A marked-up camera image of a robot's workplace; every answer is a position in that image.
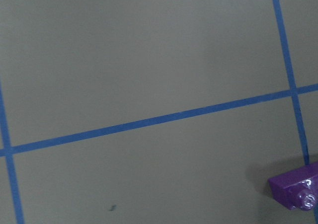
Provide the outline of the purple toy block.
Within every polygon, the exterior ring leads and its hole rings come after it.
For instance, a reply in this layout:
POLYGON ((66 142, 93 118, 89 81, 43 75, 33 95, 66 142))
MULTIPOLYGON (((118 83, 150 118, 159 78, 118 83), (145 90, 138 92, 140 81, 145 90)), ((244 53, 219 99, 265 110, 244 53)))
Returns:
POLYGON ((310 211, 318 203, 318 163, 271 177, 273 199, 289 210, 310 211))

